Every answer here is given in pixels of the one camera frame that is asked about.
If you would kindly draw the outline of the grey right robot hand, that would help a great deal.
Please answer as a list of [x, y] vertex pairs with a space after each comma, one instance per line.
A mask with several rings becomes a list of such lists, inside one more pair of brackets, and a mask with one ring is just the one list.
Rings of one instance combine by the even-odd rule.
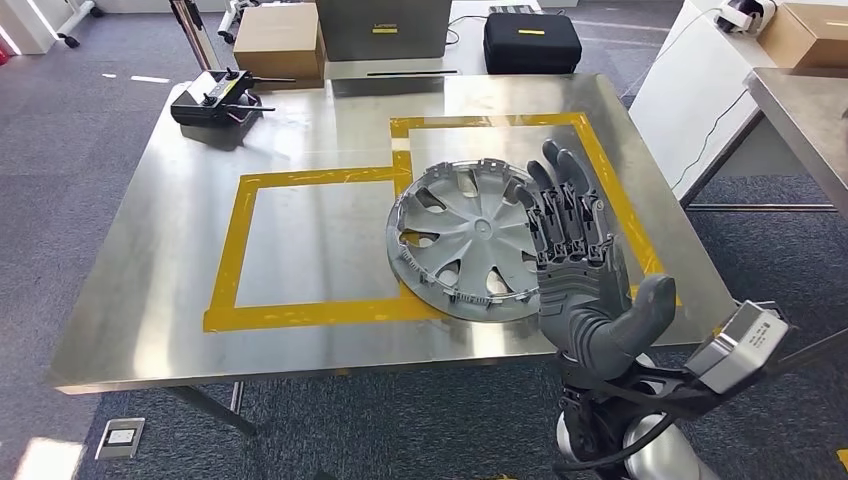
[[585, 163], [548, 139], [515, 193], [536, 250], [539, 321], [546, 338], [593, 379], [622, 376], [667, 329], [676, 283], [667, 274], [630, 286], [607, 204]]

